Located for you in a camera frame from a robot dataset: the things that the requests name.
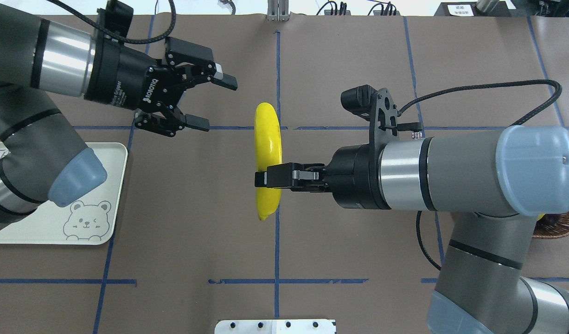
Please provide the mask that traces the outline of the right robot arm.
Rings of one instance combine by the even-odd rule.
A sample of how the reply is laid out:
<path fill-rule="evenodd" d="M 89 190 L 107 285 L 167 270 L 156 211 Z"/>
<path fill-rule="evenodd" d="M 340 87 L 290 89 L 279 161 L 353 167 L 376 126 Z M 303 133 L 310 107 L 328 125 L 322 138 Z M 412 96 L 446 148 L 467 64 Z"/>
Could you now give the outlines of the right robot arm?
<path fill-rule="evenodd" d="M 569 211 L 569 133 L 510 126 L 401 141 L 371 130 L 329 164 L 257 164 L 259 190 L 331 193 L 341 207 L 449 212 L 431 294 L 434 334 L 569 334 L 569 291 L 522 277 L 541 214 Z"/>

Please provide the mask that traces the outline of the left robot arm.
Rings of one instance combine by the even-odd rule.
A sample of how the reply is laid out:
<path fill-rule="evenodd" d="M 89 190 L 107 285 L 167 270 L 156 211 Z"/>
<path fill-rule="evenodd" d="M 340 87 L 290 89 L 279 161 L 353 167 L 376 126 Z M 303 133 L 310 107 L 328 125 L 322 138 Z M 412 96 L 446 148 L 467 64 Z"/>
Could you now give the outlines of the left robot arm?
<path fill-rule="evenodd" d="M 109 0 L 93 21 L 54 2 L 94 28 L 84 32 L 0 4 L 0 231 L 47 201 L 66 207 L 108 177 L 100 159 L 49 97 L 82 97 L 136 112 L 136 127 L 167 137 L 191 128 L 209 131 L 206 118 L 183 114 L 183 93 L 212 83 L 237 90 L 210 48 L 170 36 L 168 29 L 130 39 L 134 10 Z"/>

